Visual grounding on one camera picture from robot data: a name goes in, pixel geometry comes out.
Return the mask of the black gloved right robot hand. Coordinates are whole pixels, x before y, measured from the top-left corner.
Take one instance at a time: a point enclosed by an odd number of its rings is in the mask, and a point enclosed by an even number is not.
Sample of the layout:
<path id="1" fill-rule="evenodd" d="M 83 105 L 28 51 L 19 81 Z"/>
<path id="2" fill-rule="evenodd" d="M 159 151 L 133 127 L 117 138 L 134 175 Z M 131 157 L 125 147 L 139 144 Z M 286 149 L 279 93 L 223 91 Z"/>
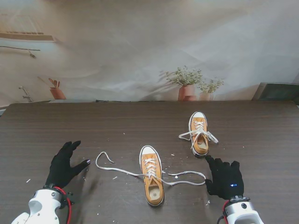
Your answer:
<path id="1" fill-rule="evenodd" d="M 205 157 L 211 170 L 212 179 L 205 179 L 207 192 L 212 196 L 230 200 L 235 196 L 243 197 L 244 183 L 240 163 L 223 162 L 220 158 Z"/>

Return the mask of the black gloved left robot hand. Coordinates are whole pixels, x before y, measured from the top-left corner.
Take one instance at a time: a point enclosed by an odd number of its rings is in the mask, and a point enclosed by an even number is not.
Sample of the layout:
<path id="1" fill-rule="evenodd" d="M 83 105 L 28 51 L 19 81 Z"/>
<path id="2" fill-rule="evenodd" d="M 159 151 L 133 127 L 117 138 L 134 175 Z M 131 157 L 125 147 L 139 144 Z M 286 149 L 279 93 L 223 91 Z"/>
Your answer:
<path id="1" fill-rule="evenodd" d="M 78 165 L 71 167 L 70 160 L 74 150 L 81 144 L 81 141 L 66 142 L 58 153 L 53 157 L 50 164 L 50 171 L 45 186 L 53 185 L 63 189 L 70 181 L 87 168 L 91 160 L 84 160 Z"/>

